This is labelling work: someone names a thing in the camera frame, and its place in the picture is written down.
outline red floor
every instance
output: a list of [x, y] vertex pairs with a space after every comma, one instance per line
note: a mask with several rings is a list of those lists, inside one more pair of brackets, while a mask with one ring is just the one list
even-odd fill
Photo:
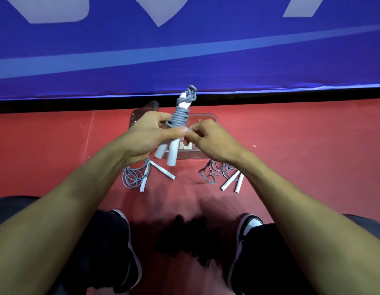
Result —
[[[126, 131], [131, 111], [0, 115], [0, 197], [44, 195]], [[192, 107], [192, 112], [216, 114], [246, 148], [326, 205], [380, 221], [380, 99]], [[233, 192], [234, 184], [223, 192], [223, 181], [211, 185], [198, 175], [205, 163], [183, 160], [167, 167], [177, 176], [174, 181], [152, 170], [144, 193], [124, 188], [118, 179], [101, 205], [122, 209], [133, 223], [144, 274], [131, 294], [229, 294], [221, 269], [228, 267], [232, 242], [209, 269], [187, 254], [173, 259], [153, 252], [156, 235], [177, 213], [186, 219], [203, 214], [211, 225], [226, 228], [227, 236], [241, 213], [272, 221], [247, 180], [240, 194]]]

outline sneaker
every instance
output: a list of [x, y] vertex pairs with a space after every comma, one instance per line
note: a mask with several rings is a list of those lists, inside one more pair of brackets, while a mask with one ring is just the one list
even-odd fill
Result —
[[127, 250], [130, 253], [129, 267], [128, 267], [127, 275], [123, 283], [121, 283], [119, 287], [114, 287], [115, 293], [124, 293], [124, 292], [127, 292], [128, 290], [131, 290], [139, 283], [142, 277], [142, 267], [141, 267], [141, 263], [139, 262], [137, 256], [134, 253], [133, 247], [131, 246], [130, 225], [126, 216], [123, 214], [122, 211], [118, 209], [112, 209], [112, 210], [109, 210], [108, 212], [115, 213], [116, 215], [123, 218], [129, 227], [129, 243], [127, 246], [128, 247]]
[[260, 225], [263, 225], [263, 222], [258, 216], [254, 214], [246, 214], [241, 219], [236, 230], [236, 255], [227, 277], [228, 288], [236, 295], [243, 294], [239, 285], [239, 280], [234, 273], [235, 263], [239, 259], [240, 253], [242, 252], [242, 241], [246, 238], [246, 235], [250, 229]]

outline gray rope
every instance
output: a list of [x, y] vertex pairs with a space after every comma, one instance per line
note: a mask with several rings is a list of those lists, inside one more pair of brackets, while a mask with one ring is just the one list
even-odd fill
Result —
[[[206, 172], [206, 169], [209, 169], [209, 174], [205, 176], [203, 173]], [[200, 174], [201, 177], [205, 179], [207, 182], [215, 184], [215, 176], [224, 176], [224, 178], [226, 178], [227, 180], [231, 178], [232, 175], [229, 173], [230, 170], [237, 171], [237, 168], [227, 163], [217, 162], [215, 160], [210, 159], [207, 162], [206, 166], [198, 171], [198, 174]]]
[[172, 118], [166, 122], [166, 125], [170, 128], [173, 127], [180, 127], [180, 126], [186, 126], [187, 119], [189, 117], [189, 109], [184, 109], [179, 106], [180, 103], [186, 102], [191, 103], [194, 100], [197, 99], [197, 88], [195, 88], [193, 85], [190, 85], [189, 88], [187, 88], [187, 91], [185, 91], [188, 95], [186, 98], [179, 97], [176, 100], [176, 109], [175, 112], [172, 115]]
[[149, 175], [150, 172], [150, 158], [145, 159], [145, 164], [140, 168], [132, 169], [130, 166], [127, 166], [123, 170], [122, 182], [123, 185], [127, 188], [133, 189], [141, 185], [142, 180]]

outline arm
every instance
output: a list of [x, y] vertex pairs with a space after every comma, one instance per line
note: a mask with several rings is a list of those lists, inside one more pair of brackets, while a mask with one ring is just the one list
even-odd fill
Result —
[[187, 141], [250, 181], [318, 294], [380, 294], [379, 239], [304, 194], [219, 124], [202, 121], [190, 129]]
[[127, 165], [142, 161], [165, 139], [170, 114], [146, 113], [59, 186], [0, 225], [0, 294], [46, 294], [95, 210]]

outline person's right hand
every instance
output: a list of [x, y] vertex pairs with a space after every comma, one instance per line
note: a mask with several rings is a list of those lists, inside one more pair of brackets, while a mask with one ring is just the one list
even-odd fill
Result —
[[204, 120], [190, 126], [184, 137], [184, 144], [195, 144], [207, 157], [231, 165], [244, 147], [237, 142], [220, 124]]

